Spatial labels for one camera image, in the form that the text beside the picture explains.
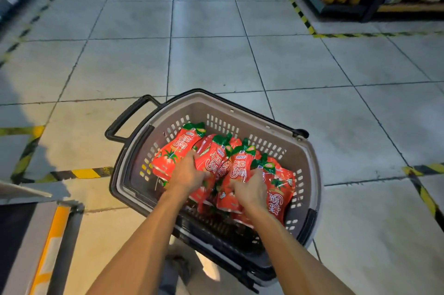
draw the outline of hand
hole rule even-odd
[[[194,160],[199,155],[190,150],[182,160],[177,163],[171,173],[170,187],[168,190],[174,190],[174,193],[180,193],[182,197],[187,198],[191,192],[196,191],[205,178],[210,176],[207,171],[199,171],[196,169]]]
[[[262,179],[262,170],[255,169],[252,172],[252,177],[246,183],[232,180],[228,185],[234,190],[234,195],[245,208],[247,216],[258,208],[267,210],[267,186]]]

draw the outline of black basket handle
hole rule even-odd
[[[144,95],[135,101],[132,105],[125,109],[123,113],[108,127],[105,131],[105,137],[110,141],[125,143],[128,138],[122,136],[116,136],[115,134],[119,131],[122,125],[132,116],[134,113],[143,107],[148,102],[153,102],[156,107],[160,106],[160,102],[156,100],[151,95]]]

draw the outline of orange stripe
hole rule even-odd
[[[31,291],[29,295],[33,295],[36,287],[45,282],[49,282],[52,276],[53,263],[58,253],[59,242],[62,239],[63,232],[65,231],[66,223],[68,222],[68,216],[70,212],[69,207],[58,206],[54,218],[52,220],[51,228],[49,229],[48,237],[46,239],[43,253],[37,267],[36,276],[32,282]]]

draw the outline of tiled floor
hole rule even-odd
[[[296,1],[319,33],[444,29],[326,20]],[[17,15],[0,52],[46,3],[32,0]],[[442,293],[444,234],[401,168],[444,162],[444,35],[315,39],[288,0],[55,0],[26,40],[0,68],[0,128],[46,125],[26,178],[113,166],[121,146],[103,133],[137,97],[163,102],[201,87],[310,132],[326,185],[319,257],[358,295]],[[0,179],[27,139],[0,137]],[[444,208],[442,177],[421,181]],[[142,221],[107,184],[40,185],[86,205],[66,294],[84,294]],[[185,254],[198,270],[192,295],[248,293],[204,257]]]

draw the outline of shopping basket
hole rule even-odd
[[[117,136],[120,127],[144,104],[157,108],[128,138]],[[207,134],[232,133],[247,137],[260,152],[268,153],[296,173],[296,191],[285,215],[286,229],[305,247],[311,243],[321,203],[319,168],[308,132],[292,129],[268,117],[203,89],[193,89],[160,104],[150,95],[128,107],[105,132],[124,143],[110,182],[110,192],[129,207],[147,216],[164,192],[149,164],[159,148],[173,140],[188,122],[205,122]],[[184,207],[176,220],[173,235],[234,275],[249,289],[266,287],[276,281],[275,271],[260,239],[244,225],[233,225]]]

